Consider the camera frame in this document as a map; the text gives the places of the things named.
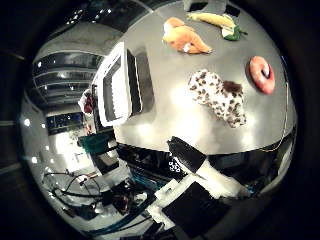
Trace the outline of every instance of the table surface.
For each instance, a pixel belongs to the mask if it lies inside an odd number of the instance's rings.
[[[216,1],[203,12],[222,14],[225,6]],[[163,6],[142,17],[120,38],[137,59],[143,111],[115,126],[118,142],[159,151],[168,151],[166,141],[180,137],[205,154],[227,154],[250,151],[280,140],[286,114],[286,84],[280,53],[262,28],[250,15],[241,13],[235,21],[248,36],[226,41],[221,29],[213,25],[188,21],[182,2]],[[211,54],[179,53],[162,43],[163,23],[178,17],[196,29]],[[247,64],[252,56],[263,56],[273,67],[276,88],[272,95],[259,92],[252,83]],[[190,76],[203,68],[223,80],[241,83],[247,123],[233,129],[217,120],[213,111],[195,103],[188,93]],[[286,135],[296,123],[296,112],[289,91]]]

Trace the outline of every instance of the wire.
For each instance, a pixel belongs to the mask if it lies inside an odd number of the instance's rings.
[[[286,81],[286,89],[287,89],[286,115],[285,115],[285,119],[284,119],[284,126],[283,126],[281,139],[280,139],[278,145],[275,148],[272,148],[272,149],[262,149],[262,148],[260,148],[259,150],[262,151],[262,152],[273,152],[273,151],[277,150],[281,146],[281,143],[282,143],[282,141],[284,139],[284,136],[285,136],[285,133],[286,133],[286,129],[287,129],[288,105],[289,105],[289,86],[288,86],[288,82],[287,81]]]
[[[43,177],[45,178],[45,177],[47,177],[47,176],[49,176],[49,175],[67,175],[67,176],[72,176],[70,173],[53,172],[53,173],[45,173]],[[93,179],[93,178],[89,178],[86,174],[80,174],[80,175],[74,176],[73,179],[70,181],[70,183],[69,183],[68,187],[66,188],[66,190],[62,190],[62,189],[60,189],[60,188],[54,188],[53,190],[49,190],[49,189],[46,189],[46,188],[45,188],[45,190],[48,191],[48,192],[51,192],[51,193],[53,193],[53,191],[60,190],[64,195],[70,195],[70,196],[76,196],[76,197],[93,198],[93,199],[94,199],[95,197],[101,197],[101,196],[102,196],[101,194],[99,194],[99,195],[93,195],[93,194],[90,192],[88,186],[87,186],[85,183],[83,183],[83,184],[84,184],[87,192],[89,193],[89,195],[78,194],[78,193],[73,193],[73,192],[69,192],[69,191],[68,191],[69,188],[70,188],[70,186],[71,186],[71,184],[74,182],[74,180],[77,179],[78,177],[81,177],[81,176],[86,176],[88,179],[94,181],[95,184],[96,184],[96,186],[97,186],[97,188],[98,188],[98,192],[101,193],[101,188],[100,188],[98,182],[97,182],[95,179]]]

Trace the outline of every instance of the ceiling light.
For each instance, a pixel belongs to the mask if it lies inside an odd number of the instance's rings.
[[[31,158],[31,162],[32,162],[32,163],[37,163],[37,162],[38,162],[38,159],[37,159],[36,157],[32,157],[32,158]]]
[[[30,124],[31,124],[30,119],[29,119],[29,118],[26,118],[26,119],[23,121],[23,124],[26,125],[27,127],[29,127]]]

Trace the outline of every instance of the black cable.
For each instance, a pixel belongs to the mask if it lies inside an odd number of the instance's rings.
[[[49,176],[49,175],[66,175],[66,176],[70,176],[70,177],[73,176],[73,175],[70,174],[70,173],[52,172],[52,173],[45,173],[43,177],[45,178],[45,177],[47,177],[47,176]],[[68,187],[67,187],[66,190],[62,190],[62,189],[60,189],[60,188],[55,188],[54,190],[51,190],[51,191],[50,191],[49,189],[46,189],[46,188],[45,188],[45,190],[52,193],[52,191],[55,191],[55,190],[59,189],[63,194],[70,195],[70,196],[77,196],[77,197],[88,197],[88,198],[89,198],[89,197],[90,197],[90,198],[101,197],[101,194],[100,194],[100,195],[93,195],[93,194],[91,194],[91,192],[89,191],[89,189],[88,189],[88,187],[86,186],[85,183],[83,183],[83,184],[84,184],[87,192],[89,193],[89,195],[77,194],[77,193],[68,192],[68,189],[70,188],[71,184],[74,182],[75,179],[77,179],[77,178],[80,177],[80,176],[86,176],[88,179],[91,179],[92,181],[94,181],[95,184],[96,184],[96,186],[97,186],[97,188],[98,188],[99,193],[101,192],[101,188],[100,188],[98,182],[97,182],[95,179],[93,179],[93,178],[89,178],[86,174],[80,174],[80,175],[73,176],[73,179],[70,181],[70,183],[69,183],[69,185],[68,185]]]
[[[92,194],[79,194],[79,193],[74,193],[74,192],[68,192],[68,191],[64,191],[64,190],[61,190],[60,188],[54,188],[52,190],[52,192],[55,192],[59,190],[62,194],[64,195],[69,195],[69,196],[74,196],[74,197],[83,197],[83,198],[95,198],[95,197],[101,197],[102,195],[92,195]]]

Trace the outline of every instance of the gray table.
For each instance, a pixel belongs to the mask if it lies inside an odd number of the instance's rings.
[[[207,11],[215,13],[223,10],[221,2],[207,6]],[[195,28],[204,42],[213,47],[213,53],[188,55],[162,43],[163,23],[171,16]],[[229,42],[222,39],[219,28],[188,21],[182,2],[176,2],[149,13],[129,28],[119,41],[124,41],[137,58],[144,106],[140,114],[114,127],[118,142],[168,151],[166,141],[177,136],[206,154],[224,154],[261,148],[281,138],[286,87],[279,52],[261,25],[242,9],[236,21],[249,35]],[[246,73],[246,65],[254,55],[265,57],[273,67],[276,89],[272,95],[260,93]],[[188,80],[203,68],[218,73],[223,80],[242,84],[246,125],[232,129],[218,121],[211,109],[189,97]],[[286,135],[295,122],[289,91]]]

